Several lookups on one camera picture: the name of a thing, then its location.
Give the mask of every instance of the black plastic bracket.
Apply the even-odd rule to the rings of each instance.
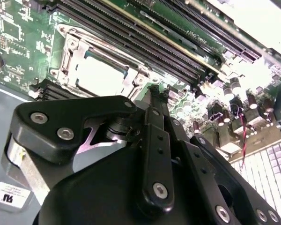
[[[217,152],[211,143],[201,135],[193,136],[190,143],[197,149],[201,149],[198,156],[203,156],[206,161],[213,162],[216,170],[214,177],[216,183],[212,188],[212,194],[217,193],[221,198],[225,196],[227,200],[226,193],[228,193],[229,198],[233,199],[233,205],[229,205],[229,210],[234,212],[241,224],[277,224],[269,214],[269,211],[275,212],[275,210],[260,195],[256,194],[252,186]],[[219,192],[217,186],[225,187],[225,191]],[[276,215],[278,221],[281,221],[279,215]]]
[[[30,118],[44,113],[46,123]],[[83,141],[83,129],[90,124],[104,123],[117,117],[129,117],[136,106],[126,97],[94,97],[68,100],[30,102],[19,105],[12,118],[10,132],[14,140],[49,162],[64,164],[73,159]],[[57,135],[60,128],[69,128],[74,137],[63,140]]]
[[[158,86],[147,92],[150,107],[146,109],[143,129],[143,171],[139,208],[149,217],[157,217],[174,207],[174,185],[171,167],[170,138],[164,131],[162,101]]]

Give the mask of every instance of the green circuit board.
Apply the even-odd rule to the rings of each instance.
[[[59,23],[79,24],[60,13],[38,13],[25,0],[0,0],[0,55],[5,66],[0,83],[27,94],[31,84],[58,68],[64,38],[56,32]]]

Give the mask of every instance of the wire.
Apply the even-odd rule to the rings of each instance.
[[[243,150],[242,150],[242,152],[243,152],[243,162],[242,162],[242,166],[240,167],[240,171],[242,171],[243,166],[244,166],[245,155],[246,155],[246,148],[247,148],[247,143],[246,143],[247,127],[246,127],[246,124],[244,122],[243,115],[240,115],[240,121],[243,125],[243,131],[244,131],[244,134],[243,134]]]
[[[228,106],[228,111],[229,111],[229,113],[231,113],[232,115],[233,115],[233,113],[232,113],[232,111],[231,111],[231,106],[232,105],[236,105],[236,104],[234,104],[234,103],[232,103],[232,104],[230,104],[229,106]],[[236,114],[236,116],[238,116],[239,115],[239,106],[238,105],[236,105],[237,106],[237,114]]]

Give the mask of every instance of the label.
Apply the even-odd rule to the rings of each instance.
[[[29,195],[29,190],[0,182],[0,203],[21,209]]]

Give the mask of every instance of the screw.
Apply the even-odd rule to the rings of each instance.
[[[168,196],[167,188],[161,183],[155,183],[153,185],[153,190],[155,195],[161,199],[165,199]]]
[[[201,144],[206,144],[206,141],[203,138],[199,138],[199,141],[201,142]]]
[[[155,114],[155,115],[157,115],[157,116],[159,116],[159,112],[157,111],[157,110],[153,110],[153,113]]]
[[[274,214],[272,211],[268,211],[268,214],[270,214],[270,217],[272,218],[273,221],[275,221],[276,223],[279,222],[278,217],[276,216],[276,214]]]
[[[256,212],[259,219],[261,219],[263,222],[267,222],[266,215],[263,213],[263,211],[257,209]]]
[[[125,105],[126,105],[127,107],[129,107],[129,108],[131,108],[131,107],[132,107],[132,105],[131,105],[131,103],[130,103],[130,102],[125,102]]]
[[[179,121],[178,121],[178,120],[173,120],[173,122],[174,122],[174,124],[175,124],[175,125],[177,125],[177,126],[179,126],[179,125],[180,125],[180,123],[179,123]]]
[[[78,47],[78,43],[74,39],[68,39],[67,44],[70,46],[70,49],[72,50]]]
[[[229,213],[224,209],[224,207],[217,205],[215,210],[219,217],[222,219],[222,221],[224,221],[225,223],[230,222]]]
[[[58,137],[62,140],[70,141],[74,138],[74,132],[70,128],[62,127],[57,131]]]
[[[44,124],[48,121],[48,117],[41,112],[34,112],[31,114],[30,119],[38,124]]]

